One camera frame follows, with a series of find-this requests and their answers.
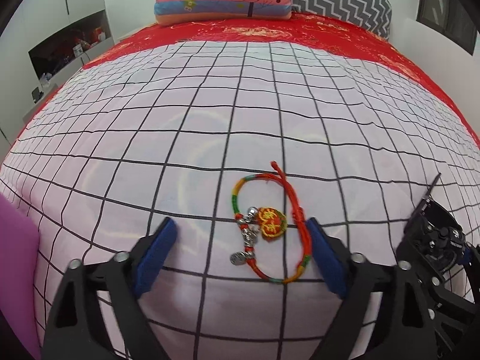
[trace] blue gripper pad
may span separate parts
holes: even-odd
[[[328,290],[337,294],[340,299],[347,296],[347,284],[345,281],[345,270],[337,259],[335,252],[318,230],[316,223],[311,219],[305,222],[311,235],[312,255]]]
[[[457,261],[457,264],[460,266],[464,266],[468,264],[470,261],[472,261],[472,251],[468,247],[465,249],[465,252],[463,253],[463,257],[459,261]]]
[[[136,280],[133,284],[133,294],[136,299],[150,291],[176,239],[177,225],[172,219],[169,219],[138,264],[134,276]]]

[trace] window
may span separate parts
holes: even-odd
[[[417,21],[473,54],[477,29],[459,0],[420,0]]]

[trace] purple object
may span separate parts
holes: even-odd
[[[33,280],[40,234],[32,221],[0,193],[0,310],[23,346],[37,360]]]

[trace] silver charm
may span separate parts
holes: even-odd
[[[230,256],[230,262],[235,266],[242,266],[247,262],[244,251],[238,251]]]
[[[249,246],[252,248],[258,241],[257,234],[251,231],[249,228],[243,230],[242,235],[243,243],[245,246]]]
[[[242,266],[248,259],[254,259],[255,252],[253,251],[238,251],[230,256],[230,262],[235,266]]]
[[[251,223],[257,218],[257,215],[258,215],[258,208],[250,207],[245,216],[245,220],[247,221],[247,223]]]

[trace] bracelet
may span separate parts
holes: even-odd
[[[270,281],[271,283],[291,283],[302,276],[305,271],[305,267],[311,259],[311,236],[305,226],[305,218],[303,216],[303,210],[299,206],[297,195],[287,181],[285,173],[280,169],[275,161],[270,163],[273,169],[278,173],[278,176],[272,174],[257,174],[250,175],[242,178],[232,190],[232,206],[235,214],[235,220],[243,235],[244,251],[239,251],[230,256],[230,262],[236,266],[248,264],[253,271],[262,279]],[[273,180],[280,184],[292,203],[292,216],[295,224],[298,228],[300,240],[303,247],[303,257],[297,264],[296,273],[286,279],[275,279],[264,274],[260,268],[258,268],[255,258],[255,244],[257,243],[258,233],[262,233],[263,237],[267,240],[273,240],[283,235],[287,229],[287,218],[284,214],[274,208],[260,208],[250,207],[247,215],[244,217],[240,213],[238,208],[238,193],[243,184],[251,180]],[[260,230],[250,228],[249,225],[257,223]]]

